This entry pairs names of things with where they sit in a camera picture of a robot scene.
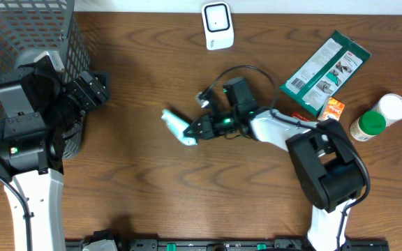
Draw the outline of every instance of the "gray crate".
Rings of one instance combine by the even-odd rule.
[[[65,65],[66,83],[89,67],[89,55],[73,17],[73,0],[0,0],[0,74],[56,50]],[[3,109],[0,104],[0,118]],[[66,133],[81,131],[82,124]],[[82,133],[66,142],[65,158],[80,148]]]

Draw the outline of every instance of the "wood grain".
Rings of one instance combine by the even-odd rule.
[[[402,96],[402,16],[234,15],[234,46],[208,52],[200,15],[76,15],[93,68],[111,74],[112,98],[88,116],[83,149],[65,162],[66,238],[108,227],[161,238],[306,234],[311,205],[286,152],[241,138],[182,146],[160,119],[167,107],[191,119],[201,115],[194,95],[226,68],[253,64],[282,84],[337,29],[373,54],[336,95],[346,104],[343,126],[382,95]],[[238,75],[269,104],[274,90],[263,77],[239,70],[225,79]],[[282,93],[277,107],[308,116]],[[346,234],[386,238],[391,250],[402,250],[402,121],[353,143],[373,188],[352,209]],[[13,250],[1,185],[0,250]]]

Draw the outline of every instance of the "green package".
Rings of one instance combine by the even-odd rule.
[[[317,116],[326,99],[333,96],[370,56],[363,47],[335,31],[280,88]]]

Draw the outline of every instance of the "green lid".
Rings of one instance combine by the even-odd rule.
[[[368,135],[378,135],[385,129],[384,116],[374,112],[368,111],[359,119],[359,127]]]

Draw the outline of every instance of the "pill bottle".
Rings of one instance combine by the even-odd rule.
[[[384,116],[386,126],[402,119],[402,97],[393,93],[384,95],[371,109]]]
[[[386,127],[384,116],[368,111],[350,125],[350,134],[358,141],[366,142],[379,135]]]

